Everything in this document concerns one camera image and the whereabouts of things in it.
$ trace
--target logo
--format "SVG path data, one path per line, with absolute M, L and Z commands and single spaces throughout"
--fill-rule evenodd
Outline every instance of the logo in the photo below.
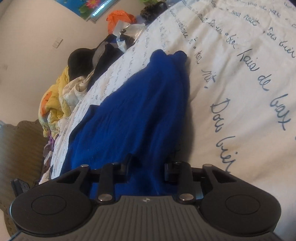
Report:
M 151 201 L 151 199 L 150 199 L 150 198 L 148 198 L 148 197 L 146 197 L 146 198 L 143 198 L 143 199 L 142 199 L 142 201 L 143 201 L 143 202 L 145 202 L 145 203 L 148 203 L 148 202 L 150 202 L 150 201 Z

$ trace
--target poster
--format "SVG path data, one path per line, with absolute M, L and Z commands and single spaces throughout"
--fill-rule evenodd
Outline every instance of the poster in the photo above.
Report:
M 105 0 L 56 0 L 83 19 L 87 19 Z

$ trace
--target black device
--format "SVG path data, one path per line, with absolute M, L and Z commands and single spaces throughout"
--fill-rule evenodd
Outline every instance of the black device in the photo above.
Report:
M 114 185 L 129 179 L 122 163 L 91 170 L 82 165 L 16 197 L 10 213 L 19 229 L 13 241 L 280 241 L 273 233 L 279 202 L 269 193 L 205 164 L 165 164 L 173 196 L 121 196 Z M 96 199 L 89 199 L 99 183 Z M 197 199 L 201 188 L 203 198 Z
M 16 197 L 22 193 L 27 192 L 30 189 L 30 186 L 28 183 L 18 178 L 10 181 L 10 183 Z

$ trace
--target ribbed black surface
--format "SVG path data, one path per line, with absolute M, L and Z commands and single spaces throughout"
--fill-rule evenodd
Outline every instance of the ribbed black surface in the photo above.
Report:
M 100 206 L 86 225 L 64 236 L 41 238 L 20 234 L 13 241 L 280 240 L 274 234 L 233 237 L 205 223 L 194 206 L 181 205 L 170 196 L 148 199 L 123 196 L 116 204 Z

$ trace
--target yellow blanket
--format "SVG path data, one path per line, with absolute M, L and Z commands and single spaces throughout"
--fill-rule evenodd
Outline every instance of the yellow blanket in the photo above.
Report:
M 43 127 L 44 137 L 48 137 L 51 131 L 52 137 L 56 139 L 59 133 L 58 121 L 63 116 L 71 115 L 70 108 L 63 98 L 63 88 L 69 83 L 68 69 L 68 67 L 64 69 L 56 84 L 52 85 L 41 99 L 38 119 Z

